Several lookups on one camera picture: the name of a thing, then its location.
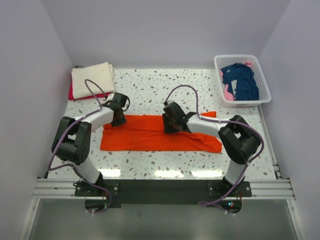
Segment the metal frame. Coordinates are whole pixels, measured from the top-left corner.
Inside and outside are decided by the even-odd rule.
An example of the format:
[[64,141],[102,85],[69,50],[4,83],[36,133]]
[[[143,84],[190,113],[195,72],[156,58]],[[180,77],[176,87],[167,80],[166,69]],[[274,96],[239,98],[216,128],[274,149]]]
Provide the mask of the metal frame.
[[[307,240],[303,225],[298,214],[295,195],[289,179],[282,179],[280,169],[271,144],[265,118],[260,106],[258,113],[265,134],[266,144],[272,157],[272,165],[276,180],[249,180],[251,197],[243,197],[244,200],[286,200],[292,219],[292,223],[298,240]],[[36,181],[30,207],[19,240],[28,240],[34,225],[40,199],[100,199],[100,197],[76,197],[73,183],[78,179],[38,179]],[[226,197],[226,200],[234,200],[235,197]]]

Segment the black mounting plate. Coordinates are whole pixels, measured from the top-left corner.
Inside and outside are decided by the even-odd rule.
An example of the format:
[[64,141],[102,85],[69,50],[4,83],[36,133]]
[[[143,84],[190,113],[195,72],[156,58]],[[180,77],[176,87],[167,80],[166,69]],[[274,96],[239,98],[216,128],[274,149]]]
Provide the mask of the black mounting plate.
[[[105,179],[103,182],[112,195],[111,208],[120,208],[122,204],[195,205],[200,201],[212,202],[224,192],[219,189],[222,180]],[[238,197],[240,192],[242,197],[251,197],[250,183],[240,183],[229,196]],[[89,192],[81,190],[75,190],[74,195],[91,197]]]

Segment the red cloth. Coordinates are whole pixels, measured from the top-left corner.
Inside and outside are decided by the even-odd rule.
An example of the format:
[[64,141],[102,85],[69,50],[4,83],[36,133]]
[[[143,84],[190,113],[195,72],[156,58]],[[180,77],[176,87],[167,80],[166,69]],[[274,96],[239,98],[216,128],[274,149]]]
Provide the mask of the red cloth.
[[[103,93],[96,94],[96,96],[97,96],[98,98],[104,98],[104,97],[105,97],[105,95],[104,95]],[[90,96],[84,96],[84,97],[75,99],[75,98],[74,98],[74,95],[73,95],[72,82],[71,82],[71,84],[70,84],[70,89],[69,89],[69,95],[68,95],[68,99],[69,99],[69,100],[92,99],[93,97],[94,97],[94,96],[90,95]]]
[[[202,114],[216,117],[216,112]],[[161,115],[125,115],[126,123],[103,126],[102,151],[207,151],[220,153],[222,144],[214,136],[202,133],[164,133]]]

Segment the glass panel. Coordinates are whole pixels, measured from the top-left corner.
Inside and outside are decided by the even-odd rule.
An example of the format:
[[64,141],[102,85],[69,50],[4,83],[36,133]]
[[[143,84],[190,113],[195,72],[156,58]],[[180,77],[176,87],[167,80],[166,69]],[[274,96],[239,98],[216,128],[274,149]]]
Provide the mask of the glass panel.
[[123,205],[87,213],[84,200],[42,199],[31,240],[296,240],[285,200],[247,200],[235,217],[197,205]]

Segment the folded white towel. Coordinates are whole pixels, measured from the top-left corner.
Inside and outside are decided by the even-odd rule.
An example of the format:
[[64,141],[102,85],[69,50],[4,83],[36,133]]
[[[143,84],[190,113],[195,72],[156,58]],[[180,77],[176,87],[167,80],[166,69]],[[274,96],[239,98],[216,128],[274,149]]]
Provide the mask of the folded white towel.
[[[72,94],[74,99],[90,96],[91,93],[85,85],[85,80],[89,79],[99,85],[105,93],[115,91],[114,72],[111,64],[107,62],[84,68],[74,68],[72,75]],[[95,94],[101,91],[92,83],[88,83]]]

